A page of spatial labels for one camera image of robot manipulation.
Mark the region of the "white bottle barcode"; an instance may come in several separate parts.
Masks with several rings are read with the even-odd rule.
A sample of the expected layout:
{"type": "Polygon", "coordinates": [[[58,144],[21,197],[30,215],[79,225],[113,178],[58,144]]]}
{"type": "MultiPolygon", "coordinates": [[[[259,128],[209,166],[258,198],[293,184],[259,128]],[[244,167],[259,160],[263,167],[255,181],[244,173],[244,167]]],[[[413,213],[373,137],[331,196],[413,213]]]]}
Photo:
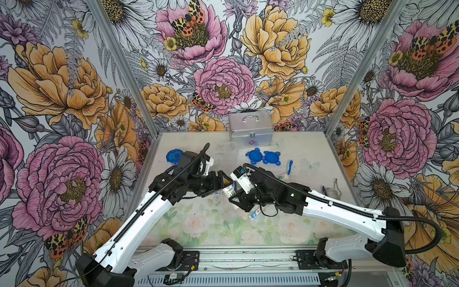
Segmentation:
{"type": "Polygon", "coordinates": [[[222,189],[222,192],[227,196],[228,200],[230,201],[236,194],[234,191],[233,185],[229,185],[222,189]]]}

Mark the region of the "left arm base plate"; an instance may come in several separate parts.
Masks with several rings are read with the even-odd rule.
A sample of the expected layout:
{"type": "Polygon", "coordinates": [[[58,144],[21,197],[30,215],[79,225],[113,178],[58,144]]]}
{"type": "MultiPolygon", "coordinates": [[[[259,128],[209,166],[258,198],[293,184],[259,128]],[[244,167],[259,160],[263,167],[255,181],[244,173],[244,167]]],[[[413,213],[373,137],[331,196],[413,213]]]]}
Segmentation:
{"type": "Polygon", "coordinates": [[[200,261],[199,251],[183,251],[173,257],[172,262],[158,271],[197,271],[200,261]]]}

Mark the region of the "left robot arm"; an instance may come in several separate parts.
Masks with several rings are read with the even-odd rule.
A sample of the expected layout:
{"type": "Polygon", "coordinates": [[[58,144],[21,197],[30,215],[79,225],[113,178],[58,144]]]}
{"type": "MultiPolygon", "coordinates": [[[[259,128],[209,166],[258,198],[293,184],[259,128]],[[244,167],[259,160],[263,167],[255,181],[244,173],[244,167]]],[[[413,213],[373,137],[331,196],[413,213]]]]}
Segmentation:
{"type": "Polygon", "coordinates": [[[233,180],[223,171],[212,171],[212,165],[213,159],[204,150],[187,151],[177,165],[157,175],[120,229],[95,252],[77,259],[76,268],[84,286],[132,287],[154,271],[177,268],[183,247],[172,239],[140,255],[135,252],[159,219],[188,192],[206,197],[233,187],[233,180]]]}

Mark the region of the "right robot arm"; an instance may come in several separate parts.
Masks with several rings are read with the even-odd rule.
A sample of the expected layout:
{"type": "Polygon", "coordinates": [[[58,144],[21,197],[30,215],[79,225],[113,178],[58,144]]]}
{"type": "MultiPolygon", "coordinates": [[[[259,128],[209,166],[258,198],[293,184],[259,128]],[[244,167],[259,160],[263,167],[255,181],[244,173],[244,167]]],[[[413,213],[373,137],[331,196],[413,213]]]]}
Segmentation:
{"type": "Polygon", "coordinates": [[[314,252],[318,265],[330,267],[350,259],[374,258],[385,265],[405,267],[404,231],[398,210],[361,208],[308,186],[284,182],[251,165],[239,166],[230,177],[240,189],[229,200],[246,212],[272,204],[286,214],[325,220],[355,232],[338,239],[320,238],[314,252]]]}

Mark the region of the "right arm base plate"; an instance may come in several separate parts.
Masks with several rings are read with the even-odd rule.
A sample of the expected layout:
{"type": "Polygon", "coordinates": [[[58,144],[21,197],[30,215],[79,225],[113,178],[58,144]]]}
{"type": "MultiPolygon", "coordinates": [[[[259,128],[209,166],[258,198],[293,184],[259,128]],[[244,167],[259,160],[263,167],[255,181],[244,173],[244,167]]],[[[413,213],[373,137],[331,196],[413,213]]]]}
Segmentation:
{"type": "Polygon", "coordinates": [[[348,268],[347,261],[337,263],[326,256],[316,255],[316,251],[313,250],[296,250],[292,259],[297,262],[300,270],[345,270],[348,268]]]}

